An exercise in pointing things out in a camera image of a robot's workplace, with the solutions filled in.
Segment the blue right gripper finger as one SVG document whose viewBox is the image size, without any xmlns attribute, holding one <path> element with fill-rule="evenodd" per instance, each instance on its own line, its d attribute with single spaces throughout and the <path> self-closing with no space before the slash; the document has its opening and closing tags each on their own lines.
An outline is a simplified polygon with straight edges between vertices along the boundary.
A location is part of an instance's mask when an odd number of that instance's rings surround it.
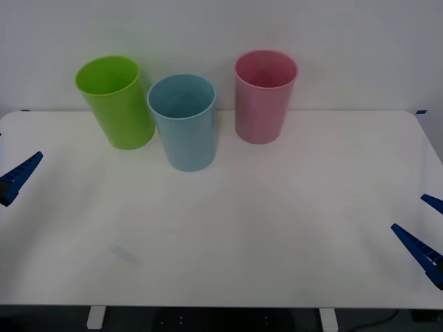
<svg viewBox="0 0 443 332">
<path fill-rule="evenodd" d="M 430 196 L 428 194 L 423 194 L 420 199 L 430 205 L 432 208 L 437 210 L 440 214 L 443 214 L 443 200 Z"/>
<path fill-rule="evenodd" d="M 442 255 L 396 223 L 390 228 L 422 267 L 425 275 L 442 290 Z"/>
</svg>

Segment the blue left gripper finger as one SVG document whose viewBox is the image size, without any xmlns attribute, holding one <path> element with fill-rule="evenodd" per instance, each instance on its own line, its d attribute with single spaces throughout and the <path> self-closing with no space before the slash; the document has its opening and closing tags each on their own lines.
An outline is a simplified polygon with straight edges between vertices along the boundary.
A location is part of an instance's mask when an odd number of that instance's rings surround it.
<svg viewBox="0 0 443 332">
<path fill-rule="evenodd" d="M 43 153 L 38 151 L 22 164 L 1 176 L 2 206 L 8 207 L 17 198 L 20 189 L 35 171 L 43 156 Z"/>
</svg>

